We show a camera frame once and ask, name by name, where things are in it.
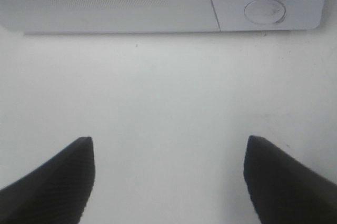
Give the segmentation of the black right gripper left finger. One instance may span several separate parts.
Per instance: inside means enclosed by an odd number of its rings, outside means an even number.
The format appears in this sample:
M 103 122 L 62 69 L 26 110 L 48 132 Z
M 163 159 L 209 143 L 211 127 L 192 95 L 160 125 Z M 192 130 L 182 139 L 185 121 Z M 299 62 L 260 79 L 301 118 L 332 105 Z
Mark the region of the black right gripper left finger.
M 1 223 L 79 223 L 95 181 L 91 137 L 1 189 Z

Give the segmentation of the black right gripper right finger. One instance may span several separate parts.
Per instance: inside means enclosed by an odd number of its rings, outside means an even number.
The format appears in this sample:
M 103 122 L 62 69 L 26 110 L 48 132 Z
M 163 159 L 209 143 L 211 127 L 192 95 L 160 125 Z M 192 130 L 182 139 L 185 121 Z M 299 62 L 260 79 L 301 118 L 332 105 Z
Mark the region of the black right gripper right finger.
M 261 223 L 336 223 L 336 184 L 267 139 L 248 138 L 243 176 Z

